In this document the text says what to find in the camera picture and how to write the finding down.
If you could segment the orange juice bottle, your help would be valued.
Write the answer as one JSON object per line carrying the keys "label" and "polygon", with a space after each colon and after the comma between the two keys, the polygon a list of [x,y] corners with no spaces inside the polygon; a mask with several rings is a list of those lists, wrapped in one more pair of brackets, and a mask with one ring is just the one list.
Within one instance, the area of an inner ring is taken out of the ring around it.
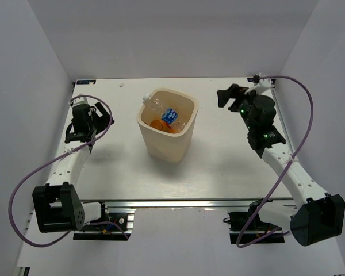
{"label": "orange juice bottle", "polygon": [[152,128],[162,132],[169,132],[171,129],[171,127],[165,121],[159,119],[152,120],[149,125]]}
{"label": "orange juice bottle", "polygon": [[170,129],[170,133],[179,134],[179,133],[181,133],[181,130],[180,129]]}

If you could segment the clear bottle blue label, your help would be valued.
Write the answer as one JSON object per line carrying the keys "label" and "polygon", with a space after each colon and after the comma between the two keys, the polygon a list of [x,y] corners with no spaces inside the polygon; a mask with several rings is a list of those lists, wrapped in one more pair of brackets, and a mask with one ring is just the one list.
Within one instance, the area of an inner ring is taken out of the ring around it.
{"label": "clear bottle blue label", "polygon": [[162,97],[146,94],[143,97],[143,103],[158,119],[165,121],[171,129],[181,131],[184,129],[186,123],[183,121],[180,111]]}

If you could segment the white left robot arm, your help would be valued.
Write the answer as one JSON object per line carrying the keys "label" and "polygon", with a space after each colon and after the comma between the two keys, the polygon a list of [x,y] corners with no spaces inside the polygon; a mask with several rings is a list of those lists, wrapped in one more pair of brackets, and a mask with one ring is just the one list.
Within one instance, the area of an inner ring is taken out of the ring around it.
{"label": "white left robot arm", "polygon": [[35,187],[32,198],[38,228],[42,233],[80,231],[87,223],[105,229],[110,215],[99,202],[84,203],[76,192],[83,165],[94,147],[96,135],[113,123],[111,112],[101,102],[90,105],[87,99],[72,104],[72,120],[65,132],[64,157],[44,186]]}

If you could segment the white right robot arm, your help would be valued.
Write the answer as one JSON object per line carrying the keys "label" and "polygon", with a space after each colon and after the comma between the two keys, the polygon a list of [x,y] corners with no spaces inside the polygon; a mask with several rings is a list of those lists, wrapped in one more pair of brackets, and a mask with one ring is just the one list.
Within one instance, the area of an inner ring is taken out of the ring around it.
{"label": "white right robot arm", "polygon": [[345,201],[338,194],[329,194],[318,185],[290,154],[285,138],[274,126],[277,114],[275,101],[256,88],[232,84],[217,91],[218,106],[237,112],[248,129],[251,148],[278,175],[274,187],[283,183],[295,203],[290,208],[271,199],[270,195],[250,204],[248,220],[241,230],[249,227],[264,230],[264,239],[277,229],[291,233],[302,246],[309,246],[339,236],[343,229]]}

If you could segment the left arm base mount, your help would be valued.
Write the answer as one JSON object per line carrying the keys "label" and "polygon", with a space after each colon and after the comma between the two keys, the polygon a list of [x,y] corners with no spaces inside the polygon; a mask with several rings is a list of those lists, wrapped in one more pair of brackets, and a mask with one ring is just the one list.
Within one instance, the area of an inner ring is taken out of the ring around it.
{"label": "left arm base mount", "polygon": [[136,209],[118,206],[115,202],[85,201],[82,203],[87,215],[99,218],[86,222],[80,231],[74,231],[73,240],[81,241],[127,241],[133,229]]}

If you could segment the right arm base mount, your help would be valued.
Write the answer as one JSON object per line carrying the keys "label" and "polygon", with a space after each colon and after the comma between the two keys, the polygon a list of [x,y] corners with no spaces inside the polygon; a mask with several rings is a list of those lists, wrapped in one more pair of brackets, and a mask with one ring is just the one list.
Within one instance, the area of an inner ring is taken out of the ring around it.
{"label": "right arm base mount", "polygon": [[[239,234],[244,227],[247,220],[250,218],[252,213],[256,210],[262,199],[250,203],[248,211],[245,212],[230,212],[228,216],[223,219],[223,223],[229,226],[229,238],[231,244],[236,244]],[[277,226],[269,223],[264,223],[259,219],[259,215],[251,221],[247,227],[245,233],[240,240],[240,244],[249,243],[255,239],[262,237],[263,235],[276,229]],[[282,228],[278,227],[278,231],[274,232],[271,236],[262,239],[257,244],[283,244],[285,242],[285,235],[283,234]]]}

